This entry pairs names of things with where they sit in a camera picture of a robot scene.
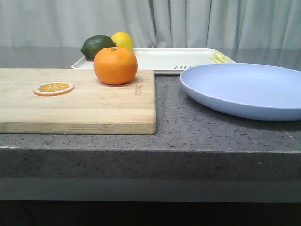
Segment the dark green lime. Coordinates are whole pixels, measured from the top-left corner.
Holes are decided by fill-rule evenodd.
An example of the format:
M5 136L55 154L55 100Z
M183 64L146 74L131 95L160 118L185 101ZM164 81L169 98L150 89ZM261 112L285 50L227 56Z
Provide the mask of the dark green lime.
M85 40L81 52L86 60L93 61L100 50L110 47L116 47L114 41L109 36L99 34Z

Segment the light blue plate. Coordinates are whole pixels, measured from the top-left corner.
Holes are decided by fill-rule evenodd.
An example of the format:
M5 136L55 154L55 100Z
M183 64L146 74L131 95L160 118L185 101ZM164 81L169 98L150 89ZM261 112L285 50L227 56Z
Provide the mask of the light blue plate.
M180 74L187 94L213 110L263 121L301 118L301 73L283 67L223 63Z

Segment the orange slice piece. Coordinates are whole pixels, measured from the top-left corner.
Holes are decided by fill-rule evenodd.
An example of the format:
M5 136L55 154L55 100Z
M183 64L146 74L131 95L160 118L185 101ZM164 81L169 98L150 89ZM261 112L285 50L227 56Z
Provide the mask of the orange slice piece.
M50 82L41 84L33 89L38 96L57 96L74 90L74 85L68 82Z

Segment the grey curtain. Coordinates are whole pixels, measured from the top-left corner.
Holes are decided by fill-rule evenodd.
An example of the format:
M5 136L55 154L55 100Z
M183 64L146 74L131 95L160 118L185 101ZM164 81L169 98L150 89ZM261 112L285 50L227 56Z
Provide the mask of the grey curtain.
M127 32L137 48L300 49L298 0L3 0L2 46L80 47Z

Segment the yellow plastic fork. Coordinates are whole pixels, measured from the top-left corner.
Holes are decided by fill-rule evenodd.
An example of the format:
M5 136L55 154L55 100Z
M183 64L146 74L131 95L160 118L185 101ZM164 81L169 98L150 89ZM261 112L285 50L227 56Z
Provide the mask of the yellow plastic fork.
M220 52L213 53L210 57L216 63L233 63L233 61Z

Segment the cream white tray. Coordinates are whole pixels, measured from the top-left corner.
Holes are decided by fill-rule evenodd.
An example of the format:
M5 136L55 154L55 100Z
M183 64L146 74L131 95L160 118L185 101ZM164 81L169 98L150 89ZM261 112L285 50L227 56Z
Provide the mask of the cream white tray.
M234 61L210 48L135 48L139 70L153 70L155 74L179 75L197 65L214 64L216 55L222 55L227 63Z

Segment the orange fruit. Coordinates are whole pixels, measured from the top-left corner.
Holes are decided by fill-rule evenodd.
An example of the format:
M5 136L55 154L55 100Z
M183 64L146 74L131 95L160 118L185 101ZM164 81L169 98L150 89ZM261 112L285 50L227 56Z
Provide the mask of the orange fruit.
M135 54L123 47L100 50L93 61L98 80L108 85L122 85L134 79L138 71Z

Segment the yellow lemon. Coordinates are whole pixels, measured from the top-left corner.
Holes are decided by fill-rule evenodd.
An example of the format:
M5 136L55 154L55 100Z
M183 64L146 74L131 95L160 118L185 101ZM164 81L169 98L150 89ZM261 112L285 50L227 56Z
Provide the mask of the yellow lemon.
M112 35L111 39L116 44L117 47L123 47L130 51L133 49L133 39L126 32L117 32Z

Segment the wooden cutting board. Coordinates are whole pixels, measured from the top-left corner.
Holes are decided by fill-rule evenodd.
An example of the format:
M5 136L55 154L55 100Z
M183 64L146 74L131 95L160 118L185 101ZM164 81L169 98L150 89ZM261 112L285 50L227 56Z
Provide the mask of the wooden cutting board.
M69 82L74 90L38 96L33 89ZM155 81L140 70L120 86L102 84L92 69L20 69L0 71L0 131L26 134L154 134Z

